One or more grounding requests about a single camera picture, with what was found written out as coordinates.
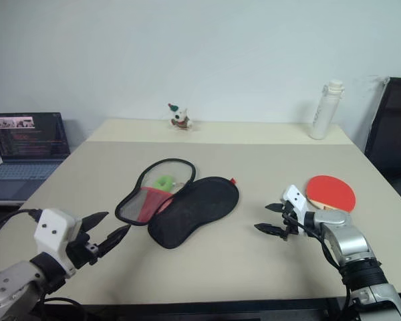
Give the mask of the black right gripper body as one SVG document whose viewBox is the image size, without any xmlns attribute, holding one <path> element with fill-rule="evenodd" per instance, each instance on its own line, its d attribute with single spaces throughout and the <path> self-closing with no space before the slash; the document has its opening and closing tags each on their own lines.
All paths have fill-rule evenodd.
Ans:
<svg viewBox="0 0 401 321">
<path fill-rule="evenodd" d="M 298 217 L 294 211 L 294 206 L 286 201 L 283 205 L 282 213 L 283 223 L 286 226 L 283 234 L 283 239 L 287 239 L 289 235 L 298 235 Z"/>
</svg>

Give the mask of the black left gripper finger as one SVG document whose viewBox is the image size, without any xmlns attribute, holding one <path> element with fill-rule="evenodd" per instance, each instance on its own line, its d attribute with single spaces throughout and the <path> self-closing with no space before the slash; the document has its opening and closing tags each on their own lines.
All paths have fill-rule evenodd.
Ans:
<svg viewBox="0 0 401 321">
<path fill-rule="evenodd" d="M 107 238 L 98 245 L 98 257 L 104 257 L 109 251 L 114 249 L 125 237 L 131 225 L 117 228 Z"/>
<path fill-rule="evenodd" d="M 109 213 L 101 211 L 88 215 L 82 219 L 81 230 L 89 231 L 97 226 Z"/>
</svg>

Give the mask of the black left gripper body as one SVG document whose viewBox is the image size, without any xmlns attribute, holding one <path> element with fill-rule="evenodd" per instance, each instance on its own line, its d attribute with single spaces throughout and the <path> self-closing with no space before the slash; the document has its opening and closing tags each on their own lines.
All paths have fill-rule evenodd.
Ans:
<svg viewBox="0 0 401 321">
<path fill-rule="evenodd" d="M 65 252 L 77 270 L 86 264 L 94 265 L 98 261 L 98 246 L 90 243 L 90 236 L 83 230 L 80 230 L 77 237 L 68 243 Z"/>
</svg>

